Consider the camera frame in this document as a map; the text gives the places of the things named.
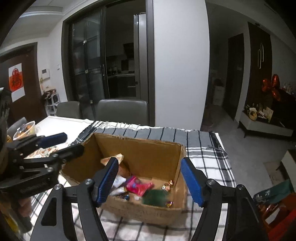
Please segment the clear snack stick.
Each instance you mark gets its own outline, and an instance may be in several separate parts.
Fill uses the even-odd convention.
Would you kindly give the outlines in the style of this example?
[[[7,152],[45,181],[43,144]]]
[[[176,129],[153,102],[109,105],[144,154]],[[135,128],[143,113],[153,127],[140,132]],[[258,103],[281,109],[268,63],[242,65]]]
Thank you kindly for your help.
[[[128,193],[128,191],[124,186],[122,186],[122,187],[116,188],[113,191],[111,191],[109,195],[110,196],[120,196],[125,193]]]

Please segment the pink red snack packet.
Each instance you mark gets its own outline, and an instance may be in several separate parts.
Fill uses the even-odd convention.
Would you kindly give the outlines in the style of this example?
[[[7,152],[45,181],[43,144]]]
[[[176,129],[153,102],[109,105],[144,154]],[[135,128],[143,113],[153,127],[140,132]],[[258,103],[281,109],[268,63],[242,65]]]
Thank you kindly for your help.
[[[136,194],[137,196],[144,196],[145,192],[147,190],[150,190],[154,187],[154,184],[152,182],[143,183],[139,178],[136,176],[131,176],[125,185],[125,188],[128,192],[131,192],[133,194]]]

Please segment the green chip snack bag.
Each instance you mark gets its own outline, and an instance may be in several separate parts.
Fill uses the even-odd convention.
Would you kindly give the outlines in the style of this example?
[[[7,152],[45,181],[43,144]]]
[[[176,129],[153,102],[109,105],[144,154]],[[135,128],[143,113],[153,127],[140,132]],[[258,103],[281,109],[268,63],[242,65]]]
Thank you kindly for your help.
[[[142,203],[144,205],[166,207],[168,201],[168,192],[164,190],[148,190],[142,197]]]

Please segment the floral patterned table mat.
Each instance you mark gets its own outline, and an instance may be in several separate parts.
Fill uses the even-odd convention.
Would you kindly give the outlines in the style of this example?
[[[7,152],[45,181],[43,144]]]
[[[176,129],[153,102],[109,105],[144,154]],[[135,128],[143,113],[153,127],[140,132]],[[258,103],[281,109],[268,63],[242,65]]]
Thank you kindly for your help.
[[[52,154],[55,151],[58,151],[57,146],[48,147],[46,149],[39,148],[38,150],[26,156],[25,159],[46,158],[49,157],[50,154]]]

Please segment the clear plastic food bowl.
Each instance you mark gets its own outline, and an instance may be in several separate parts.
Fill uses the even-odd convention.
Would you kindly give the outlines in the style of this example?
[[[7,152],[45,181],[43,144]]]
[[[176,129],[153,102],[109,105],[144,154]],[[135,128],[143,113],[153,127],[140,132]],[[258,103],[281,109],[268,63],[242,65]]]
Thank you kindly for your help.
[[[26,124],[23,124],[16,130],[16,133],[13,136],[13,140],[16,141],[28,136],[35,135],[36,132],[37,131],[35,121],[28,122]]]

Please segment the green cloth on chair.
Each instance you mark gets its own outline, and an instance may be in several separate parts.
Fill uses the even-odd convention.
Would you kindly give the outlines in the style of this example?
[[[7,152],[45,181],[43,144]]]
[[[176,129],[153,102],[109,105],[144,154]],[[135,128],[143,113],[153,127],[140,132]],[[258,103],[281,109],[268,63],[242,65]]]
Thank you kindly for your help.
[[[253,196],[256,204],[275,204],[294,192],[291,181],[285,180],[269,189],[262,190]]]

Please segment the red wooden chair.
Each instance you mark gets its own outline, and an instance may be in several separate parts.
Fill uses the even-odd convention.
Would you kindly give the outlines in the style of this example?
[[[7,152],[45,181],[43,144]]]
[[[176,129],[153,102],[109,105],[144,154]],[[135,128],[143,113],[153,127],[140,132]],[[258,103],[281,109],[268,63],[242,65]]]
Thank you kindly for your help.
[[[259,211],[269,240],[294,240],[295,193],[276,204],[259,204]]]

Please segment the grey chair far left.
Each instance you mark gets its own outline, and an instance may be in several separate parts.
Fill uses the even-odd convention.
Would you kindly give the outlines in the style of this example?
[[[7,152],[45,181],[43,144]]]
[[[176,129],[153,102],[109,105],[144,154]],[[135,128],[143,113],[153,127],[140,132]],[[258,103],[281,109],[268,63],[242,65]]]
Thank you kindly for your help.
[[[61,102],[57,105],[56,116],[64,118],[81,118],[80,103],[77,101]]]

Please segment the red fu door poster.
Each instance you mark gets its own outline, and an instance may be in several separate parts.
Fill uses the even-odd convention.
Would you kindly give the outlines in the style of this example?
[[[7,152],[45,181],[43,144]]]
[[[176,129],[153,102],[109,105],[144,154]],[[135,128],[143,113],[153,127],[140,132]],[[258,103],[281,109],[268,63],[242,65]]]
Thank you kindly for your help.
[[[25,89],[23,83],[22,63],[11,66],[9,72],[9,88],[11,91],[12,102],[25,96]]]

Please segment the grey chair near box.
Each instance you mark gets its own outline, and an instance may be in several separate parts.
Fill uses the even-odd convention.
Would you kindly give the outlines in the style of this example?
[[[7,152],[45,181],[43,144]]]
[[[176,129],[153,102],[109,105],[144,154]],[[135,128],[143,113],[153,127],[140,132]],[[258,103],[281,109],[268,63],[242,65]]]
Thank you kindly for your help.
[[[136,99],[102,99],[96,107],[96,120],[149,125],[149,104]]]

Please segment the brown cardboard box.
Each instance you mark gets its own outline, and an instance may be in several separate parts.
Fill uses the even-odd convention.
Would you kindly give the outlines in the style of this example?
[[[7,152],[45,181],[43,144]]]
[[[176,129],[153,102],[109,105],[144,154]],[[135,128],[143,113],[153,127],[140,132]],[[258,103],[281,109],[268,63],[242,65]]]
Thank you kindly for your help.
[[[185,147],[178,143],[145,140],[94,133],[84,144],[84,153],[65,164],[61,174],[71,185],[77,185],[93,177],[104,168],[103,160],[119,157],[119,174],[125,178],[136,176],[143,183],[152,182],[154,189],[172,180],[174,185],[168,192],[171,207],[144,205],[131,194],[129,201],[110,196],[102,209],[128,219],[155,225],[171,225],[181,218],[187,205],[187,187],[180,171]]]

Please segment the red gold foil candies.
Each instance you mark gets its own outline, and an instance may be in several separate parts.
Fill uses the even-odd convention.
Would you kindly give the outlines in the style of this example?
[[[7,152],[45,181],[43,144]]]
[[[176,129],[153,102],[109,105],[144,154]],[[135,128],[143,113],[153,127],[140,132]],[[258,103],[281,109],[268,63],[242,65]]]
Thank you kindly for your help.
[[[165,191],[165,192],[170,192],[170,190],[172,189],[174,183],[172,180],[169,180],[167,183],[164,183],[161,187],[161,190]]]

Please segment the white low tv bench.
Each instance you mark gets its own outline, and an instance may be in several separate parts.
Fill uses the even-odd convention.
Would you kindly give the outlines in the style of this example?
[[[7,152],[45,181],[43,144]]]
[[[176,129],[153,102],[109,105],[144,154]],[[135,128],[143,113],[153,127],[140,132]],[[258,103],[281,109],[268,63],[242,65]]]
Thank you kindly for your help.
[[[256,136],[290,140],[293,135],[293,130],[291,129],[251,120],[244,112],[241,113],[238,128],[243,130],[244,138]]]

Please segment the red heart balloons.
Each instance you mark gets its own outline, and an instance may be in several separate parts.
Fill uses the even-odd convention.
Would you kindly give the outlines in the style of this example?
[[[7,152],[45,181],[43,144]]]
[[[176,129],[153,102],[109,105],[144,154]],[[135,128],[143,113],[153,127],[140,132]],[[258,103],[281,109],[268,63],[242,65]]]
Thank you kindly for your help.
[[[279,89],[280,89],[280,78],[277,74],[274,74],[271,80],[268,80],[266,78],[262,80],[261,90],[263,92],[271,92],[272,97],[277,101],[281,100]]]

